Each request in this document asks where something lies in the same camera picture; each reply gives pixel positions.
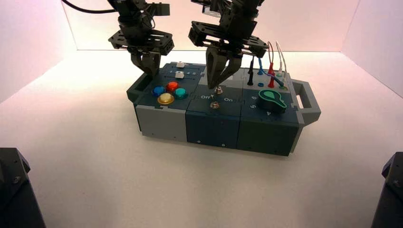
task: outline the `carrying handle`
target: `carrying handle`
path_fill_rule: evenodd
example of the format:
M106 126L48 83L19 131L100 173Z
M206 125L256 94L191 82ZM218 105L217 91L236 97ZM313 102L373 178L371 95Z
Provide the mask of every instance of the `carrying handle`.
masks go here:
M127 90L127 97L131 102L136 104L137 99L143 94L144 90L151 83L153 77L148 74L143 74L137 81Z
M305 126L317 121L321 114L319 105L308 82L292 80L296 95L301 98L303 108L300 109Z

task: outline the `teal button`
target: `teal button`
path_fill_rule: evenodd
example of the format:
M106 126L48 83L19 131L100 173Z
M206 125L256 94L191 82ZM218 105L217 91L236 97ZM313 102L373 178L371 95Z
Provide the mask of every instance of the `teal button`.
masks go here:
M175 97L179 99L183 99L186 97L186 89L179 88L175 90Z

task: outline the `gray handle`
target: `gray handle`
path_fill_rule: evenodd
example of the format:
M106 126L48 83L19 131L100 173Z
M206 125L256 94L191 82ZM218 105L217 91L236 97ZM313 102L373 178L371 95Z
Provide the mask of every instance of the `gray handle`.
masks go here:
M292 84L294 86L296 95L299 95L302 105L304 106L304 108L301 108L300 111L302 113L302 117L304 118L305 126L317 121L321 111L309 83L293 79Z

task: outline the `white button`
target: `white button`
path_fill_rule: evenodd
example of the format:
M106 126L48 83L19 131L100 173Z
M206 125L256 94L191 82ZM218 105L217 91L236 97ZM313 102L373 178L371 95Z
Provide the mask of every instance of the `white button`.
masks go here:
M177 67L177 68L184 68L184 67L185 67L185 63L179 62L179 63L176 64L176 67Z
M175 78L183 79L185 78L185 73L183 71L176 71Z

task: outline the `screw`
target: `screw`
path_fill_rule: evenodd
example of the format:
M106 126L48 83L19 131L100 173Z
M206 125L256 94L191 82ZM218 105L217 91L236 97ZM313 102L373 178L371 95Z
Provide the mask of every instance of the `screw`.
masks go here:
M220 104L218 103L218 102L216 102L216 101L213 101L211 104L210 104L210 108L211 109L218 109L220 107Z
M401 188L402 186L400 185L400 182L398 180L393 181L393 185L397 188Z
M19 176L14 177L13 184L18 184L19 180L21 180L21 177L19 177Z
M216 94L222 94L222 93L224 93L224 91L222 90L221 86L215 87L214 92L215 92Z

